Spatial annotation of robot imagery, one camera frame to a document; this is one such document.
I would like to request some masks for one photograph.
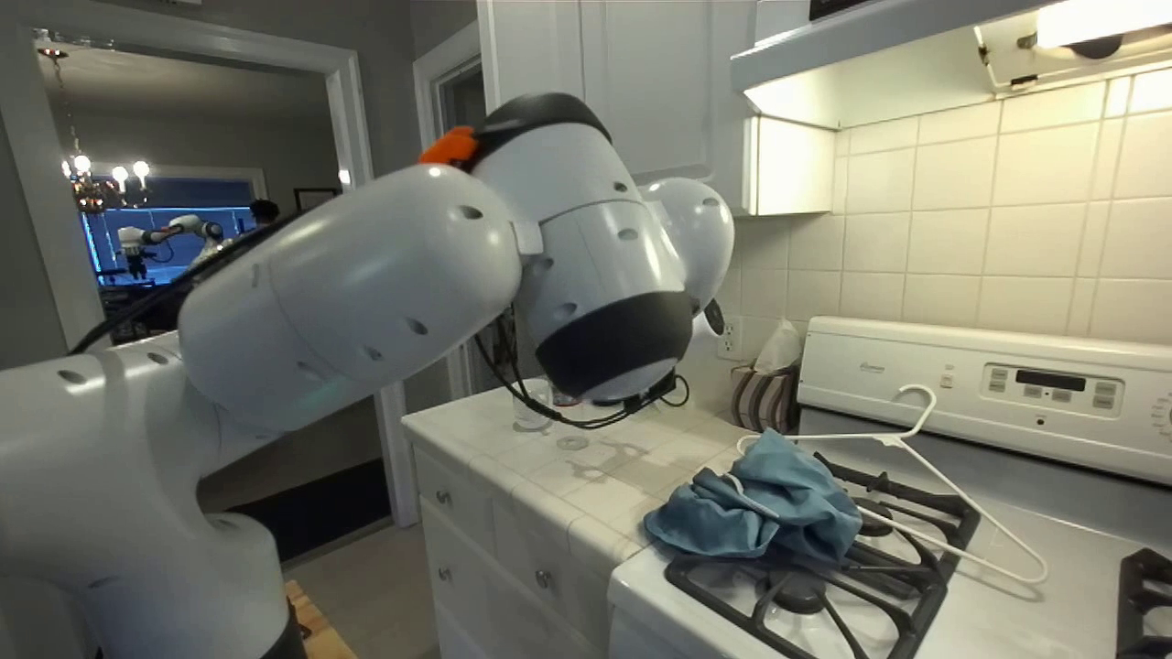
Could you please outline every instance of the white tile backsplash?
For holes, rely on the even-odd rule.
[[[918,143],[953,143],[953,141],[976,141],[996,136],[1001,102],[963,105],[947,115],[918,119]]]
[[[788,294],[784,314],[790,321],[806,327],[809,314],[834,314],[837,313],[842,275],[837,271],[790,271],[788,291],[790,294]]]
[[[987,205],[996,141],[929,143],[914,158],[914,209]]]
[[[1066,321],[1068,332],[1080,332],[1080,337],[1090,332],[1095,291],[1099,291],[1099,280],[1074,280],[1068,321]]]
[[[985,280],[976,321],[1019,332],[1066,332],[1074,280]]]
[[[1102,237],[1102,280],[1172,280],[1172,198],[1118,202]]]
[[[914,213],[907,271],[983,275],[987,209]]]
[[[1107,86],[1080,86],[1005,102],[1001,132],[1085,124],[1102,119]]]
[[[1172,115],[1129,119],[1114,198],[1172,193],[1168,148],[1172,148]]]
[[[903,271],[913,213],[845,216],[845,271]]]
[[[1102,111],[1102,119],[1121,119],[1121,115],[1129,115],[1129,102],[1132,102],[1132,77],[1114,77],[1114,82],[1107,86],[1107,111]]]
[[[1132,115],[1172,105],[1172,70],[1138,74],[1132,86]]]
[[[845,136],[851,154],[914,148],[914,122],[864,124]]]
[[[1077,252],[1077,275],[1080,280],[1099,280],[1102,242],[1107,242],[1107,216],[1111,216],[1111,202],[1090,202],[1089,205],[1085,247]]]
[[[1090,171],[1090,198],[1111,198],[1114,171],[1121,164],[1124,122],[1102,122],[1095,171]]]
[[[1090,337],[1172,340],[1172,282],[1168,280],[1102,280],[1095,294]]]
[[[720,302],[745,355],[781,314],[1172,344],[1172,70],[845,127],[834,216],[741,225]]]
[[[987,225],[985,275],[1077,275],[1085,205],[996,209]]]
[[[842,314],[900,318],[903,275],[842,275]]]
[[[1099,124],[1005,136],[996,154],[996,205],[1085,202],[1095,148]]]
[[[842,216],[795,219],[788,230],[790,271],[834,271],[842,268]]]
[[[845,213],[913,209],[914,149],[845,158]]]
[[[963,275],[907,275],[903,318],[929,327],[973,327],[983,280]]]

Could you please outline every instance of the chandelier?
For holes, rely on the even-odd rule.
[[[51,64],[51,77],[60,86],[63,105],[67,105],[67,77],[63,64],[71,52],[40,35],[38,55]],[[146,205],[146,182],[150,182],[150,163],[134,158],[129,164],[96,164],[75,141],[75,127],[71,124],[71,154],[63,158],[63,175],[73,190],[73,205],[89,216],[111,209],[111,205]]]

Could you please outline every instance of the wire hanger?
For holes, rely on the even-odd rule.
[[[963,498],[967,504],[973,504],[973,508],[983,512],[983,519],[987,519],[1001,534],[1007,534],[1007,537],[1038,564],[1038,571],[1031,571],[1031,574],[1020,574],[1020,571],[1016,571],[1016,568],[1005,568],[1005,564],[994,564],[994,562],[985,562],[985,557],[976,557],[976,553],[967,553],[967,551],[961,551],[961,547],[947,547],[947,541],[935,537],[935,534],[918,531],[918,526],[887,519],[887,517],[858,504],[860,517],[868,517],[868,519],[874,519],[874,525],[887,525],[887,526],[898,526],[898,531],[903,531],[903,534],[913,534],[913,537],[918,537],[918,541],[925,541],[925,547],[941,551],[941,553],[953,553],[953,557],[961,557],[961,562],[983,564],[983,568],[987,568],[987,571],[996,571],[996,574],[1005,574],[1005,578],[1016,578],[1016,581],[1024,581],[1024,586],[1049,581],[1049,574],[1050,574],[1049,557],[1039,557],[1020,534],[1016,534],[1016,531],[1011,531],[1005,519],[996,519],[983,503],[973,503],[957,480],[947,480],[947,475],[946,475],[936,467],[929,467],[914,448],[907,448],[907,440],[918,437],[918,427],[925,424],[925,416],[936,412],[936,392],[929,392],[925,384],[900,384],[895,401],[900,401],[900,395],[907,395],[907,392],[918,392],[918,395],[925,401],[924,415],[914,416],[914,424],[913,424],[907,434],[821,434],[821,437],[788,437],[788,440],[795,440],[795,442],[860,442],[860,440],[873,440],[873,442],[880,442],[880,448],[913,456],[913,458],[914,458],[929,475],[936,475],[957,498]]]

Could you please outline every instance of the door frame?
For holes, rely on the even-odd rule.
[[[434,119],[441,119],[441,86],[449,77],[463,77],[469,66],[478,66],[478,27],[469,24],[448,39],[441,39],[431,52],[415,60],[415,115],[419,115],[419,141],[428,148],[441,141]],[[473,395],[473,352],[469,344],[455,349],[448,359],[448,392],[449,401]]]
[[[234,27],[189,24],[111,5],[75,0],[0,0],[0,124],[11,141],[17,182],[25,193],[29,225],[51,282],[55,313],[67,344],[75,344],[100,318],[100,286],[83,257],[79,225],[71,190],[63,188],[60,132],[47,105],[47,87],[33,55],[38,28],[83,35],[111,43],[132,43],[160,55],[194,55],[221,64],[250,64],[273,70],[303,70],[325,77],[331,127],[336,169],[349,182],[370,182],[370,132],[364,105],[359,55],[349,47],[250,35]],[[419,495],[409,448],[403,427],[403,384],[372,395],[378,442],[384,458],[392,525],[419,525]]]

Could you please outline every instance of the range hood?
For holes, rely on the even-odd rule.
[[[766,119],[874,124],[1011,91],[1168,64],[1172,35],[1129,36],[1111,60],[1038,47],[1049,0],[864,0],[731,55],[731,86]]]

